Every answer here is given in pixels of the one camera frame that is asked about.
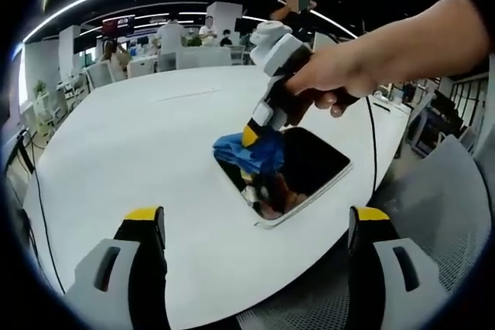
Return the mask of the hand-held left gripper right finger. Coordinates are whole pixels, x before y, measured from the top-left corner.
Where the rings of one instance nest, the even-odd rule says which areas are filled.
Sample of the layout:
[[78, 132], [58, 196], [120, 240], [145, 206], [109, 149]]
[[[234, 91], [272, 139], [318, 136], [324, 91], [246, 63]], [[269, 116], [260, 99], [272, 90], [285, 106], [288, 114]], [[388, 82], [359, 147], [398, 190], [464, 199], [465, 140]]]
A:
[[439, 267], [389, 216], [350, 208], [348, 329], [422, 329], [445, 304]]

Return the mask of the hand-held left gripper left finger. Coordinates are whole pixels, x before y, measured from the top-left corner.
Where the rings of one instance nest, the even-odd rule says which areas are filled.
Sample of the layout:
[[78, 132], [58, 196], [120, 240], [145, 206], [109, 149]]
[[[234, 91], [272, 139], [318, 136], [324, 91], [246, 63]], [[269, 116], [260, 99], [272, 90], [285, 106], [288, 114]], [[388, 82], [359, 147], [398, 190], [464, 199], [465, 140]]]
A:
[[164, 209], [135, 209], [76, 266], [64, 299], [92, 329], [167, 329]]

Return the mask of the person's right hand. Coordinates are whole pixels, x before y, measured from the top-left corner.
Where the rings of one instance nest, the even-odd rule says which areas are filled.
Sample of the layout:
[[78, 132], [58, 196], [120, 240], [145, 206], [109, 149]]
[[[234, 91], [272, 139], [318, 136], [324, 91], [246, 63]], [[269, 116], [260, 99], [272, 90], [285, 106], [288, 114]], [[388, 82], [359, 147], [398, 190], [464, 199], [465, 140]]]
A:
[[321, 110], [328, 110], [333, 117], [340, 117], [348, 108], [336, 91], [343, 88], [349, 95], [361, 98], [373, 93], [373, 80], [362, 70], [352, 53], [336, 48], [314, 53], [309, 62], [287, 81], [288, 90], [300, 95], [311, 90], [312, 101]]

